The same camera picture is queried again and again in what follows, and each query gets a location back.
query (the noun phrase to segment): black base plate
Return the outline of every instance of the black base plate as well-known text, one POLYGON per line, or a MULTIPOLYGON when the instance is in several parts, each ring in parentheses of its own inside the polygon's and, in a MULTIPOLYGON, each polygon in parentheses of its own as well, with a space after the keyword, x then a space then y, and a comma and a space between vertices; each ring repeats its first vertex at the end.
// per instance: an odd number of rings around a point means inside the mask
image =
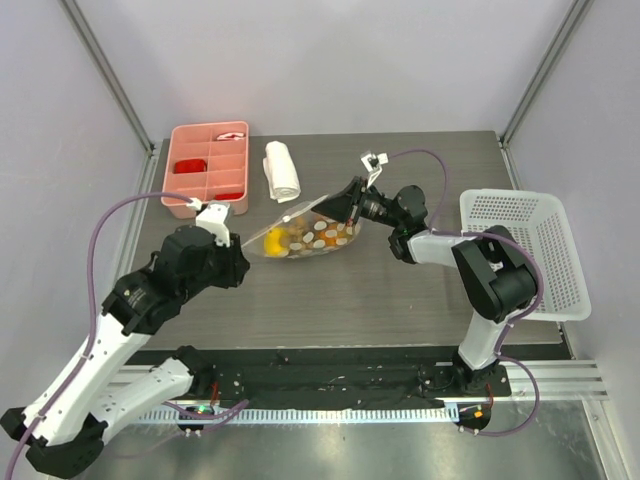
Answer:
MULTIPOLYGON (((398 410, 440 408, 438 399, 485 397, 451 383, 455 347, 200 350, 216 365, 223 407, 249 399, 251 408, 398 410)), ((170 352, 141 351, 129 364, 157 365, 170 352)), ((488 379, 495 397, 511 390, 503 367, 488 379)))

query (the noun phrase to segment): clear plastic bag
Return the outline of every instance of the clear plastic bag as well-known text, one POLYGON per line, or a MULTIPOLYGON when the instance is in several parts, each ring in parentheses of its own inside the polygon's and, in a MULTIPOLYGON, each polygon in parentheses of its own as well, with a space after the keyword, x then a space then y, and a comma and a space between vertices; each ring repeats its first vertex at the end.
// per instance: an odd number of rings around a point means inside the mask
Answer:
POLYGON ((242 250, 261 257, 304 258, 349 245, 360 233, 360 225, 347 226, 311 211, 325 198, 288 209, 275 223, 247 240, 242 250))

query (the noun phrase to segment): mesh basket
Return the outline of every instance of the mesh basket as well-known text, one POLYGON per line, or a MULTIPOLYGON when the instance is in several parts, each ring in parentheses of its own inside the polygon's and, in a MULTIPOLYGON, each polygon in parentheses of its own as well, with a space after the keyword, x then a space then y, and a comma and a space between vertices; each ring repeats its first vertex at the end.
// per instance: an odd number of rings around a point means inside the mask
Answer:
POLYGON ((516 190, 467 190, 460 196, 462 228, 482 232, 505 226, 542 270, 545 293, 529 320, 564 322, 591 314, 589 293, 562 202, 553 195, 516 190))

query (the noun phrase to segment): red item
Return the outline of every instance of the red item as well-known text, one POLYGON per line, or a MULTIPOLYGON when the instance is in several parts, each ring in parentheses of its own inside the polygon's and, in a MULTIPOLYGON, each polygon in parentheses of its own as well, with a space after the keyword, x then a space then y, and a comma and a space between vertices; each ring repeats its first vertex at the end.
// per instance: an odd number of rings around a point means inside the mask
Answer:
POLYGON ((214 197, 214 200, 218 200, 220 202, 224 201, 224 200, 239 200, 242 198, 242 196, 244 195, 244 192, 238 192, 238 193, 221 193, 220 195, 216 195, 214 197))
POLYGON ((207 162, 202 158, 180 160, 173 166, 173 173, 201 173, 207 171, 207 162))

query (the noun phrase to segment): metal frame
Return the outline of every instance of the metal frame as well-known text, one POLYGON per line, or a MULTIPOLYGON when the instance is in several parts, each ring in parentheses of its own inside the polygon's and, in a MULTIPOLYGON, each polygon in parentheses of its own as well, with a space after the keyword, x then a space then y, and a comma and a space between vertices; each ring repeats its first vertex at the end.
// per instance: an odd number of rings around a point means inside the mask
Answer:
POLYGON ((574 0, 569 7, 569 11, 564 17, 560 28, 556 32, 551 44, 547 48, 542 61, 536 69, 536 73, 529 81, 529 85, 516 107, 511 120, 507 124, 507 128, 502 135, 500 141, 504 147, 508 147, 514 135, 520 128, 524 117, 526 116, 531 104, 534 102, 542 87, 546 83, 551 74, 553 67, 558 63, 564 49, 569 44, 571 37, 584 19, 593 0, 574 0))
POLYGON ((133 105, 131 105, 127 94, 122 88, 113 68, 111 68, 109 60, 102 51, 102 47, 100 47, 100 44, 91 30, 82 10, 78 6, 78 3, 76 0, 58 0, 58 3, 67 14, 69 22, 71 22, 71 25, 80 37, 80 41, 87 49, 87 53, 93 60, 98 72, 102 76, 102 79, 111 91, 113 99, 129 122, 129 125, 133 129, 133 132, 142 145, 142 148, 144 148, 147 155, 151 155, 153 151, 153 142, 149 139, 147 132, 142 126, 142 122, 140 122, 138 114, 134 110, 133 105))

